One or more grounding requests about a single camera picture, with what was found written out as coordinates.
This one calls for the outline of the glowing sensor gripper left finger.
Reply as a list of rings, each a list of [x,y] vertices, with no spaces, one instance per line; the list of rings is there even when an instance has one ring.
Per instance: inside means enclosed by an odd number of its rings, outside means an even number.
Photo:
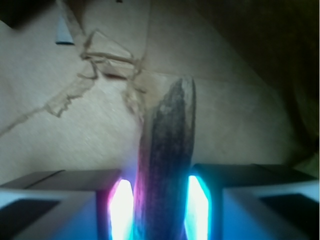
[[[0,237],[130,240],[132,210],[119,169],[33,172],[0,186]]]

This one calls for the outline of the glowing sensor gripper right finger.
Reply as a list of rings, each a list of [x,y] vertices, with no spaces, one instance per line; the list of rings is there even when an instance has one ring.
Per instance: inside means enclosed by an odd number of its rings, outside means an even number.
[[[319,180],[282,164],[204,164],[191,169],[189,240],[317,240]]]

